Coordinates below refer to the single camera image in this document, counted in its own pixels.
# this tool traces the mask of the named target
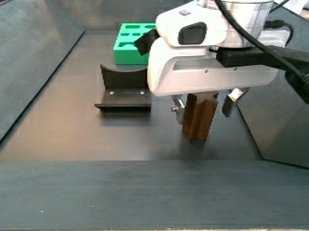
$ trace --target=black bracket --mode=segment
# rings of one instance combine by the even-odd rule
[[[123,72],[100,66],[106,86],[100,104],[102,109],[142,109],[151,110],[151,92],[147,86],[147,69]]]

